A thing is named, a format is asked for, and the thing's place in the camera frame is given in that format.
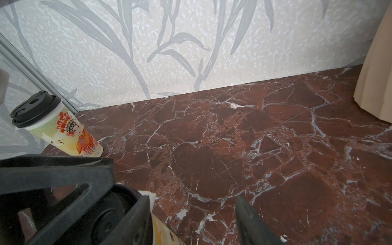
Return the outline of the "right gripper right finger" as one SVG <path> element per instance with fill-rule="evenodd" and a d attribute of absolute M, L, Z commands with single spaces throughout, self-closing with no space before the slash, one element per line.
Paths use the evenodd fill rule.
<path fill-rule="evenodd" d="M 284 244 L 242 196 L 236 199 L 235 216 L 241 245 Z"/>

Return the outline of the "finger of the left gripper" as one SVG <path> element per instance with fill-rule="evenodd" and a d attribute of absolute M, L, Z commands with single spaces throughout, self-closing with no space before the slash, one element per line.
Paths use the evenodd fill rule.
<path fill-rule="evenodd" d="M 22 155 L 1 160 L 1 244 L 22 245 L 18 213 L 30 209 L 30 245 L 53 245 L 115 183 L 109 158 Z"/>

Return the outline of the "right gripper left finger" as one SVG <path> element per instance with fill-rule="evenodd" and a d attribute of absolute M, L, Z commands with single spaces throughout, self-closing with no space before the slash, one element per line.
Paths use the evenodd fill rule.
<path fill-rule="evenodd" d="M 150 199 L 142 196 L 101 245 L 152 245 Z"/>

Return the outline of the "printed paper cup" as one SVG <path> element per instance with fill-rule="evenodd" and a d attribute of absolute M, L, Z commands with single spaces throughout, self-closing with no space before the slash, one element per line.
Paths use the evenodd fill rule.
<path fill-rule="evenodd" d="M 70 156 L 100 157 L 103 147 L 61 103 L 43 120 L 21 128 Z"/>
<path fill-rule="evenodd" d="M 142 196 L 148 196 L 150 200 L 150 212 L 153 225 L 153 245 L 184 245 L 184 242 L 176 236 L 152 211 L 157 195 L 149 191 L 138 191 Z"/>

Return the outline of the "black plastic cup lid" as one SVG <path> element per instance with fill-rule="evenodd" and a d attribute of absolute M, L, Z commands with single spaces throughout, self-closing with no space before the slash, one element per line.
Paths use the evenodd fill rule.
<path fill-rule="evenodd" d="M 11 112 L 12 124 L 17 128 L 31 126 L 43 120 L 60 103 L 60 97 L 50 95 L 47 91 L 42 90 L 32 95 Z"/>

